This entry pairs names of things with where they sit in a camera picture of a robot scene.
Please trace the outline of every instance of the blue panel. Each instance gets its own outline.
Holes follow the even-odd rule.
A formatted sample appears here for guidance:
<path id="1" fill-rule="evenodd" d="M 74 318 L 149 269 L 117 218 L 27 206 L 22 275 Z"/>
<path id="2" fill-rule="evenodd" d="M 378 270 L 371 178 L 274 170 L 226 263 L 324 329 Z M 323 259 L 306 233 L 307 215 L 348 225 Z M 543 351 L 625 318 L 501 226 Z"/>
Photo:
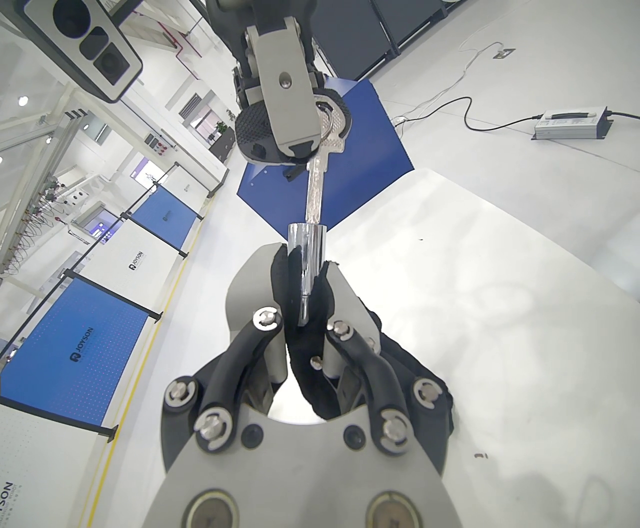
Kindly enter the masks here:
<path id="1" fill-rule="evenodd" d="M 329 156 L 324 175 L 322 223 L 329 229 L 413 170 L 373 85 L 360 81 L 343 97 L 353 126 L 345 151 Z M 288 182 L 284 170 L 249 164 L 237 194 L 286 238 L 290 223 L 305 221 L 308 172 Z"/>
<path id="2" fill-rule="evenodd" d="M 131 215 L 140 225 L 182 248 L 184 240 L 196 219 L 196 212 L 184 205 L 163 187 L 149 196 Z"/>
<path id="3" fill-rule="evenodd" d="M 147 313 L 74 279 L 2 372 L 2 396 L 101 425 Z"/>

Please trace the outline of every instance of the black cable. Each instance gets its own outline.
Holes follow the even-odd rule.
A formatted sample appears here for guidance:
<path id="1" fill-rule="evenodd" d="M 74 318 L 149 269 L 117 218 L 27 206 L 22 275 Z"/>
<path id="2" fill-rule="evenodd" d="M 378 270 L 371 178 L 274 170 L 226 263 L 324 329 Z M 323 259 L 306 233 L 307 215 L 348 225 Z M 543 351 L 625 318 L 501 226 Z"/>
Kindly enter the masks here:
<path id="1" fill-rule="evenodd" d="M 457 99 L 452 99 L 450 101 L 447 101 L 445 104 L 441 104 L 440 106 L 438 106 L 434 111 L 428 113 L 427 115 L 424 115 L 422 117 L 416 117 L 414 119 L 406 119 L 402 122 L 399 122 L 398 124 L 396 124 L 396 127 L 398 127 L 399 125 L 402 125 L 404 123 L 410 123 L 411 121 L 420 121 L 422 119 L 426 119 L 427 117 L 432 116 L 433 114 L 435 114 L 438 110 L 440 110 L 441 108 L 444 108 L 446 105 L 451 104 L 452 102 L 457 102 L 457 101 L 462 101 L 462 100 L 468 100 L 469 104 L 467 106 L 467 110 L 465 111 L 465 115 L 463 117 L 464 121 L 465 121 L 465 127 L 467 127 L 469 130 L 473 130 L 474 132 L 491 132 L 494 130 L 499 130 L 499 129 L 503 129 L 506 127 L 510 127 L 511 125 L 515 125 L 517 123 L 522 123 L 524 121 L 531 121 L 531 120 L 538 120 L 538 119 L 542 119 L 543 114 L 540 115 L 534 115 L 531 117 L 525 117 L 523 119 L 518 119 L 517 121 L 512 121 L 511 123 L 507 123 L 506 125 L 500 125 L 499 127 L 492 127 L 490 129 L 477 129 L 475 127 L 472 127 L 468 122 L 467 122 L 467 115 L 469 113 L 469 109 L 471 108 L 471 104 L 473 103 L 473 99 L 471 97 L 469 97 L 468 95 L 465 95 L 464 97 L 458 97 Z"/>
<path id="2" fill-rule="evenodd" d="M 611 110 L 607 110 L 607 117 L 610 115 L 621 115 L 622 117 L 630 117 L 631 119 L 640 119 L 640 115 L 625 114 L 624 112 L 612 112 Z"/>

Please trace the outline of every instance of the window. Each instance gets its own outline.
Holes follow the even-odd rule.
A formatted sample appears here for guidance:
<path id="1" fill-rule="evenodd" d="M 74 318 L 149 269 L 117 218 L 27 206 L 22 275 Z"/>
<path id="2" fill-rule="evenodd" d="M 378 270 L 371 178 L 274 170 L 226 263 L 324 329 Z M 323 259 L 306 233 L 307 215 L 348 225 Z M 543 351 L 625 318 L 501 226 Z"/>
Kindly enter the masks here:
<path id="1" fill-rule="evenodd" d="M 209 106 L 204 106 L 197 116 L 191 120 L 189 126 L 208 144 L 213 145 L 216 139 L 222 135 L 217 129 L 220 121 L 222 119 Z"/>

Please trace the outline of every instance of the screw head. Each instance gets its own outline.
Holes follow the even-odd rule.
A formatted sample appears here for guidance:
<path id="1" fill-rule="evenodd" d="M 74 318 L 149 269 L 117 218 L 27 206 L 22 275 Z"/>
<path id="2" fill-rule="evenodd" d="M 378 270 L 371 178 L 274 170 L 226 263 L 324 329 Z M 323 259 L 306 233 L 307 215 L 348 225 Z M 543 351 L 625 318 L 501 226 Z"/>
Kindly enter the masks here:
<path id="1" fill-rule="evenodd" d="M 391 418 L 385 421 L 382 431 L 389 440 L 397 444 L 406 440 L 406 425 L 399 418 Z"/>
<path id="2" fill-rule="evenodd" d="M 322 370 L 322 358 L 320 356 L 313 356 L 309 363 L 311 364 L 311 368 L 315 371 Z"/>
<path id="3" fill-rule="evenodd" d="M 280 77 L 278 78 L 278 82 L 280 82 L 280 86 L 285 90 L 291 88 L 291 76 L 287 72 L 282 72 Z"/>
<path id="4" fill-rule="evenodd" d="M 267 312 L 266 310 L 264 312 L 260 312 L 260 315 L 258 316 L 258 322 L 262 326 L 269 326 L 275 320 L 276 320 L 276 314 L 272 312 Z"/>
<path id="5" fill-rule="evenodd" d="M 207 416 L 200 428 L 200 436 L 205 440 L 214 440 L 222 435 L 224 422 L 217 415 Z"/>
<path id="6" fill-rule="evenodd" d="M 349 333 L 349 325 L 344 321 L 336 321 L 333 324 L 333 332 L 340 337 L 347 335 Z"/>
<path id="7" fill-rule="evenodd" d="M 208 452 L 216 451 L 225 445 L 231 436 L 232 427 L 233 418 L 223 407 L 206 409 L 193 424 L 193 430 L 199 433 L 199 446 Z"/>
<path id="8" fill-rule="evenodd" d="M 187 384 L 184 381 L 178 381 L 169 391 L 171 399 L 182 399 L 185 394 L 187 394 Z"/>
<path id="9" fill-rule="evenodd" d="M 413 438 L 413 427 L 409 418 L 397 409 L 385 409 L 380 413 L 384 420 L 382 423 L 382 436 L 380 445 L 391 454 L 406 452 Z"/>
<path id="10" fill-rule="evenodd" d="M 260 308 L 253 314 L 253 325 L 263 332 L 273 330 L 278 326 L 278 310 L 271 306 Z"/>
<path id="11" fill-rule="evenodd" d="M 433 402 L 442 394 L 442 388 L 435 381 L 427 378 L 420 378 L 413 384 L 413 396 L 420 405 L 427 409 L 435 409 Z"/>
<path id="12" fill-rule="evenodd" d="M 186 378 L 173 380 L 164 392 L 164 402 L 172 408 L 187 405 L 196 394 L 196 383 Z"/>

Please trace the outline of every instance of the white panel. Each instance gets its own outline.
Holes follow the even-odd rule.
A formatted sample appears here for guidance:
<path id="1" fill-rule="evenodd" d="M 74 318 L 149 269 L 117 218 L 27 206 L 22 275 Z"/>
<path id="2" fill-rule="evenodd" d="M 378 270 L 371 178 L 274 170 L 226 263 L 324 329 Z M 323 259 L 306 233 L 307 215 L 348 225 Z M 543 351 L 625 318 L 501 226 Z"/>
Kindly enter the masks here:
<path id="1" fill-rule="evenodd" d="M 207 188 L 180 166 L 176 166 L 171 170 L 162 181 L 162 187 L 179 200 L 182 200 L 195 212 L 200 212 L 209 194 Z"/>
<path id="2" fill-rule="evenodd" d="M 146 308 L 154 309 L 178 253 L 132 221 L 104 245 L 82 276 Z"/>
<path id="3" fill-rule="evenodd" d="M 0 528 L 66 526 L 96 433 L 0 405 Z"/>

